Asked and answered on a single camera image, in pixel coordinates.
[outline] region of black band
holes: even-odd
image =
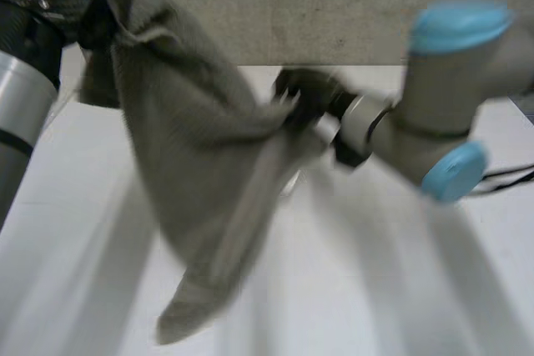
[[[32,145],[30,145],[23,139],[13,135],[12,133],[4,131],[3,129],[0,129],[0,143],[3,143],[4,145],[8,145],[10,148],[18,150],[20,153],[23,153],[24,155],[28,156],[28,158],[32,157]]]
[[[438,131],[430,131],[425,130],[423,128],[416,128],[412,127],[411,125],[400,123],[399,124],[402,129],[407,131],[408,133],[412,133],[414,135],[417,135],[419,137],[426,137],[430,139],[446,139],[446,140],[456,140],[456,139],[462,139],[465,137],[468,137],[471,133],[470,129],[467,129],[466,131],[463,131],[461,133],[440,133]]]
[[[386,116],[386,114],[389,113],[391,110],[393,110],[393,109],[392,108],[385,108],[384,110],[382,110],[380,112],[378,117],[375,118],[375,121],[373,121],[370,124],[369,129],[367,130],[367,134],[365,135],[365,143],[366,144],[370,143],[370,137],[373,135],[373,132],[375,131],[376,127],[378,127],[378,124],[380,123],[380,121],[382,121],[382,118],[384,118]]]
[[[59,89],[63,35],[43,18],[0,1],[0,51],[36,68]]]

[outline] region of gray cloth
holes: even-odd
[[[110,53],[88,64],[83,98],[113,105],[118,94],[161,229],[187,264],[158,324],[159,342],[172,343],[237,294],[280,192],[325,144],[311,130],[283,128],[291,106],[260,106],[182,8],[167,0],[108,4],[119,32]]]

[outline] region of silver cylindrical arm segment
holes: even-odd
[[[57,96],[38,70],[0,52],[0,129],[33,147]]]
[[[37,69],[0,52],[0,228],[56,96]]]

